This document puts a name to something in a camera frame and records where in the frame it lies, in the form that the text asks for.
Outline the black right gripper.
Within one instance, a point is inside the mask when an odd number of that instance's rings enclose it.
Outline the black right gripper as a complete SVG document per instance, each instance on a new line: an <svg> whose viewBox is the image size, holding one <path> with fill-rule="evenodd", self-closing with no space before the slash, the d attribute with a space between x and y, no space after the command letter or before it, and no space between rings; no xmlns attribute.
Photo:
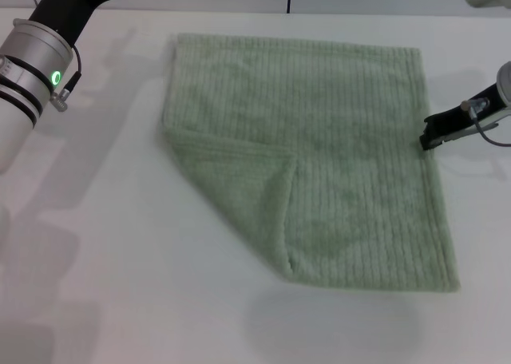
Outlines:
<svg viewBox="0 0 511 364"><path fill-rule="evenodd" d="M504 101L501 99L496 85L491 85L473 96L472 100L480 98L486 98L489 101L489 107L477 115L478 120L483 120L504 108ZM469 115L464 113L460 106L427 117L424 122L426 123L426 127L423 134L419 137L420 144L424 151L438 147L438 139L440 136L447 136L457 131L467 129L472 124Z"/></svg>

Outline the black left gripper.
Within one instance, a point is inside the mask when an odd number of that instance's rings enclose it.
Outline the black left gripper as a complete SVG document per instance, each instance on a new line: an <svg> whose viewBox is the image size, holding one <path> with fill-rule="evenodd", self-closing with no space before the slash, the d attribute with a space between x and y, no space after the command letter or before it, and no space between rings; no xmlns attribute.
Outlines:
<svg viewBox="0 0 511 364"><path fill-rule="evenodd" d="M96 8L111 0L41 0L30 20L58 33L74 46Z"/></svg>

